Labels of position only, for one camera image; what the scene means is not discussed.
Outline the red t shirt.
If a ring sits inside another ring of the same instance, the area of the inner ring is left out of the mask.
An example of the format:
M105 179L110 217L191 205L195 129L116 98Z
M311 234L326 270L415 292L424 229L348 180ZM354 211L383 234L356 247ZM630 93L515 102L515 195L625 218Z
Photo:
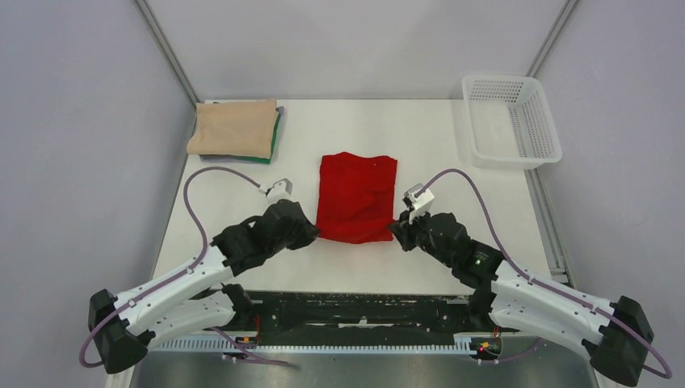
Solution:
M316 227L320 238L348 244L393 239L389 225L393 221L396 159L328 154L321 158L319 177Z

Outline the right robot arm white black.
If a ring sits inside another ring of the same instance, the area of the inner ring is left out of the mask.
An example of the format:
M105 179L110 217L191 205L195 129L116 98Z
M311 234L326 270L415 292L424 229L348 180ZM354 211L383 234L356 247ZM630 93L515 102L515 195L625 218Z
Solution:
M639 382L654 333L641 304L616 302L514 268L504 254L471 238L451 213L411 221L408 212L389 225L403 251L421 249L473 289L469 324L523 331L576 352L604 377L624 386Z

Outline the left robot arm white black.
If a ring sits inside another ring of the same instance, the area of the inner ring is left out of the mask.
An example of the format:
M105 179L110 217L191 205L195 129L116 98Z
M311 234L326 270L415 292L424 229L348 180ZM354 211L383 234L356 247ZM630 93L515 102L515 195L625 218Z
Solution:
M166 275L116 295L98 291L88 314L97 364L116 374L178 336L226 325L248 327L254 303L232 280L284 249L307 247L319 233L299 203L278 200L263 215L226 227L200 257Z

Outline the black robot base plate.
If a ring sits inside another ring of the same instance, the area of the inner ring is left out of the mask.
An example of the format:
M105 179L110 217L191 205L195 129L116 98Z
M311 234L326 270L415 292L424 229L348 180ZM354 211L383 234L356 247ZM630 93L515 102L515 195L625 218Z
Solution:
M247 291L222 328L266 346L449 345L462 333L494 332L466 296Z

